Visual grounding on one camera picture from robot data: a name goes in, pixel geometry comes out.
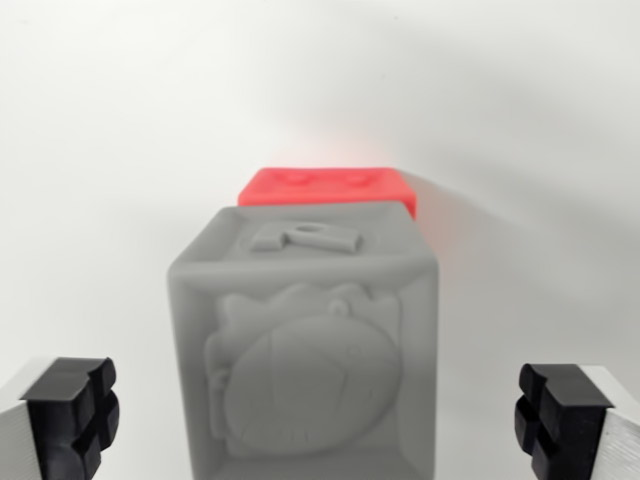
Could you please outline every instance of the red 3d printed block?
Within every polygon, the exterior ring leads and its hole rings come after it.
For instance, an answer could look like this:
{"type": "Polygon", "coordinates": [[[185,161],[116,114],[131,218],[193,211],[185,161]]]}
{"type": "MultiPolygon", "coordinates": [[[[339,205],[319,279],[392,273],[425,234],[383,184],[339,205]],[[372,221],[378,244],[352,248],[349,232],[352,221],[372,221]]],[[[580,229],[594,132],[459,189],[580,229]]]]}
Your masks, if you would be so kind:
{"type": "Polygon", "coordinates": [[[413,218],[416,194],[393,168],[263,168],[238,205],[402,202],[413,218]]]}

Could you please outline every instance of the gray plastic part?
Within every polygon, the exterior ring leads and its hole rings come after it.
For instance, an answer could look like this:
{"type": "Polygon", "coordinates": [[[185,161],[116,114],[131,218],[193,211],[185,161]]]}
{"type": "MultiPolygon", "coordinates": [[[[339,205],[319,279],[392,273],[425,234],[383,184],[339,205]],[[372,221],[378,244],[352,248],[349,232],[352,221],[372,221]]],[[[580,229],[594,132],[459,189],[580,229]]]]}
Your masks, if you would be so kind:
{"type": "Polygon", "coordinates": [[[432,479],[437,279],[398,202],[220,211],[169,271],[194,479],[432,479]]]}

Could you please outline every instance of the white backdrop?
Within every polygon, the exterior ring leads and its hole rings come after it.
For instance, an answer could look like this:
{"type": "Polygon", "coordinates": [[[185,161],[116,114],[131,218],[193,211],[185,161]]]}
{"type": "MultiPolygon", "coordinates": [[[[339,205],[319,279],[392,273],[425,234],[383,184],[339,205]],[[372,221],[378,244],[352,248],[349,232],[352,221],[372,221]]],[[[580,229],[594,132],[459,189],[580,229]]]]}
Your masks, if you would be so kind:
{"type": "Polygon", "coordinates": [[[392,163],[442,267],[437,479],[533,478],[522,363],[602,363],[640,397],[639,15],[3,0],[0,382],[36,354],[111,356],[122,424],[96,478],[188,479],[168,264],[257,168],[392,163]]]}

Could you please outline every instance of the black rubber jaw pad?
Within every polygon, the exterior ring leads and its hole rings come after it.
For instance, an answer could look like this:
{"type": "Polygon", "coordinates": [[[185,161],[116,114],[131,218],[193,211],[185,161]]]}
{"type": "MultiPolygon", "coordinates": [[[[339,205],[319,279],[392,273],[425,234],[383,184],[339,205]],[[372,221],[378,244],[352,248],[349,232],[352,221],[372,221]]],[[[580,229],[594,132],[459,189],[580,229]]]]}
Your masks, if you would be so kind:
{"type": "Polygon", "coordinates": [[[90,480],[118,429],[111,359],[57,359],[22,397],[43,480],[90,480]]]}
{"type": "Polygon", "coordinates": [[[524,365],[515,411],[540,480],[589,480],[609,400],[577,365],[524,365]]]}

